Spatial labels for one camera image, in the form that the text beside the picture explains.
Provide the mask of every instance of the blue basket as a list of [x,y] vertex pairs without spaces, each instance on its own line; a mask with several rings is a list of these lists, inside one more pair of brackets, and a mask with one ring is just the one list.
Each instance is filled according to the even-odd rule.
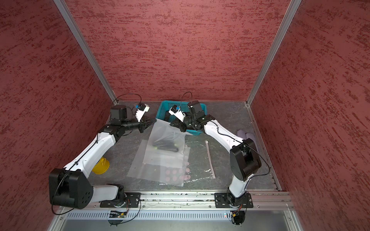
[[[189,111],[188,103],[189,102],[181,102],[181,106],[180,106],[180,101],[165,100],[159,106],[157,116],[155,118],[164,120],[164,115],[166,111],[169,111],[174,105],[180,106],[183,112],[188,112]],[[201,103],[201,107],[204,113],[207,114],[207,106],[204,103]],[[176,117],[174,115],[171,115],[169,118],[169,122],[171,123],[175,118]],[[197,136],[202,133],[202,132],[197,132],[196,130],[190,130],[190,129],[187,129],[186,131],[194,136]]]

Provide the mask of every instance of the enclosure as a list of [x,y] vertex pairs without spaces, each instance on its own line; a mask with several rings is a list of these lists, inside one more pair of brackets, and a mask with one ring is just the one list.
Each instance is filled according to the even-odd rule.
[[[0,6],[2,230],[370,229],[368,1]],[[149,118],[162,101],[198,100],[231,133],[248,134],[266,163],[248,183],[241,226],[230,223],[237,208],[216,206],[234,175],[229,150],[205,132],[184,138],[189,179],[130,174],[153,125],[121,137],[103,156],[108,170],[88,176],[141,193],[137,208],[114,218],[134,220],[110,227],[112,209],[98,202],[53,215],[49,174],[110,125],[127,93],[137,95],[118,104],[145,103]]]

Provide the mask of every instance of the black mounting plate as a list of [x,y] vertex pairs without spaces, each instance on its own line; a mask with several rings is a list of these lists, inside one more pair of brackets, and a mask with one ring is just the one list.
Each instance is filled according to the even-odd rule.
[[[140,200],[141,193],[126,193],[127,198],[130,201],[129,208],[138,208],[140,201],[136,201],[137,198]],[[100,208],[115,208],[119,209],[113,206],[112,201],[101,201],[100,202]]]
[[[226,201],[227,193],[215,193],[215,204],[216,208],[230,208],[229,203]],[[253,208],[253,201],[250,193],[245,193],[245,197],[242,202],[243,208]]]

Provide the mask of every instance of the yellow funnel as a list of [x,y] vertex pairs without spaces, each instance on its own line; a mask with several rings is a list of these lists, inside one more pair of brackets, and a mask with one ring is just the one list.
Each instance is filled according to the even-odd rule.
[[95,174],[100,175],[106,172],[108,168],[109,168],[109,161],[106,158],[102,157],[100,158],[99,162],[94,166],[92,171]]

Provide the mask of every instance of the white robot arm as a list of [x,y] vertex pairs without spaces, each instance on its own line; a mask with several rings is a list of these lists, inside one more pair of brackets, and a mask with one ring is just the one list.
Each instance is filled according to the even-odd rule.
[[115,105],[111,118],[94,140],[63,169],[54,169],[49,174],[49,195],[52,205],[82,209],[88,203],[112,201],[113,206],[124,204],[125,193],[121,185],[91,186],[87,178],[104,153],[112,147],[126,131],[139,129],[140,133],[156,122],[144,116],[149,106],[139,103],[134,119],[127,119],[127,108]]
[[251,139],[243,140],[224,128],[211,115],[205,115],[198,101],[188,103],[187,116],[178,106],[174,105],[176,112],[170,114],[177,118],[170,124],[182,132],[187,129],[202,131],[217,140],[230,153],[230,166],[234,174],[228,188],[228,203],[235,207],[241,204],[246,193],[249,180],[261,167],[261,160],[255,152],[256,146]]

